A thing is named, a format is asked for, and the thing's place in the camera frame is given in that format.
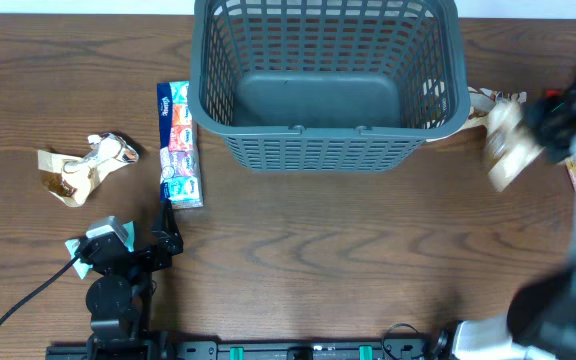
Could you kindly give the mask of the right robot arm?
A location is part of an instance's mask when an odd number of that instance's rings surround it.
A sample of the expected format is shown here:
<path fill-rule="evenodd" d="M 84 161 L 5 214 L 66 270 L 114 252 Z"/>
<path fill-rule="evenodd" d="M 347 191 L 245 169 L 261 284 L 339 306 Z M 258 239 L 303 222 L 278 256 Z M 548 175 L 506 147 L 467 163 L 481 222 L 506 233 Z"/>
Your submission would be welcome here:
<path fill-rule="evenodd" d="M 467 127 L 487 130 L 492 180 L 505 187 L 541 152 L 576 165 L 576 75 L 563 92 L 527 106 L 516 99 L 476 108 Z M 439 336 L 427 359 L 576 359 L 576 200 L 566 265 L 521 288 L 506 314 L 464 321 Z"/>

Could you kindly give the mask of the colourful Kleenex tissue pack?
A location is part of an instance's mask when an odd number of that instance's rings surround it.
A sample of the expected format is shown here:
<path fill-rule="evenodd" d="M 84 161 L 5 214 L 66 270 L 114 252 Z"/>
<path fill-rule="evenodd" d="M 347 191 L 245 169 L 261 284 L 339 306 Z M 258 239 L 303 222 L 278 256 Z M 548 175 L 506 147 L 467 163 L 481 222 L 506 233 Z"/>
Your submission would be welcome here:
<path fill-rule="evenodd" d="M 189 82 L 157 85 L 160 193 L 174 209 L 203 206 L 196 123 L 188 105 Z"/>

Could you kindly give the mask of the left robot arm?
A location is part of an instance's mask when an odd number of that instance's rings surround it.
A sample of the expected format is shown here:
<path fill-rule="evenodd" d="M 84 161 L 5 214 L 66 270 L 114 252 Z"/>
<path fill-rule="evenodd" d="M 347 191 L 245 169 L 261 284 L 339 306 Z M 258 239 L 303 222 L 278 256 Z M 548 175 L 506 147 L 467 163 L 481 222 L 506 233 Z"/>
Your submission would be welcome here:
<path fill-rule="evenodd" d="M 83 240 L 76 250 L 78 259 L 101 275 L 85 297 L 98 352 L 117 356 L 154 351 L 152 274 L 170 267 L 182 252 L 183 243 L 169 237 L 134 252 L 114 234 Z"/>

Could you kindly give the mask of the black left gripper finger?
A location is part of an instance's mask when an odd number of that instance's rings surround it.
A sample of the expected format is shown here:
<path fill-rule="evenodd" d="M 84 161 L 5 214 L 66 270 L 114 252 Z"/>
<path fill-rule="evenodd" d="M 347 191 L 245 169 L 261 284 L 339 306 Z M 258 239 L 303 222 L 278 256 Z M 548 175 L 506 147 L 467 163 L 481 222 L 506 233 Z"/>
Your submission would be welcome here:
<path fill-rule="evenodd" d="M 123 258 L 130 253 L 129 248 L 116 234 L 109 234 L 101 240 L 101 259 L 115 260 Z"/>
<path fill-rule="evenodd" d="M 157 240 L 157 245 L 169 254 L 183 252 L 183 239 L 176 223 L 174 209 L 169 199 L 161 202 L 159 215 L 151 227 L 151 233 Z"/>

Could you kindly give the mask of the beige brown rice bag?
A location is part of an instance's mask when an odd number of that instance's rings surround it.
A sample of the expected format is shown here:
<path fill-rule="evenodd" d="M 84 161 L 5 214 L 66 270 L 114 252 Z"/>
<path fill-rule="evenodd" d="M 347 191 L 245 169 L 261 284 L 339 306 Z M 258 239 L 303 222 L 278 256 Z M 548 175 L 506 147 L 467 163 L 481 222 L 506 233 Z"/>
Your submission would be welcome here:
<path fill-rule="evenodd" d="M 139 161 L 138 152 L 113 133 L 88 136 L 91 151 L 76 157 L 37 151 L 43 186 L 68 207 L 81 207 L 112 172 Z"/>

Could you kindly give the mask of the beige nut snack bag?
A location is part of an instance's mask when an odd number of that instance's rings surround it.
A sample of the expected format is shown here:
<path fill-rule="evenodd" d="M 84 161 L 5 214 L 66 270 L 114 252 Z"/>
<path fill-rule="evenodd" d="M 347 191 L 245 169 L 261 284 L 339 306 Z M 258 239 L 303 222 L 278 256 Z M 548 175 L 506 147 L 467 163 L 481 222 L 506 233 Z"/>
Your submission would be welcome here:
<path fill-rule="evenodd" d="M 483 160 L 498 192 L 504 191 L 543 151 L 522 118 L 521 105 L 507 100 L 498 102 L 487 116 Z"/>

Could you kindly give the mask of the orange San Remo pasta pack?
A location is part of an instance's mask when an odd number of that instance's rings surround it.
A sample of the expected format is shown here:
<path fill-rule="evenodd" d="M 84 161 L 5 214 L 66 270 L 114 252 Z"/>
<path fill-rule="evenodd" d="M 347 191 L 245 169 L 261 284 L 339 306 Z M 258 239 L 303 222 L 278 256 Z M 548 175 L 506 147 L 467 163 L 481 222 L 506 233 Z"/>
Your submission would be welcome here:
<path fill-rule="evenodd" d="M 573 157 L 569 157 L 564 161 L 564 163 L 571 181 L 572 188 L 576 192 L 576 162 Z"/>

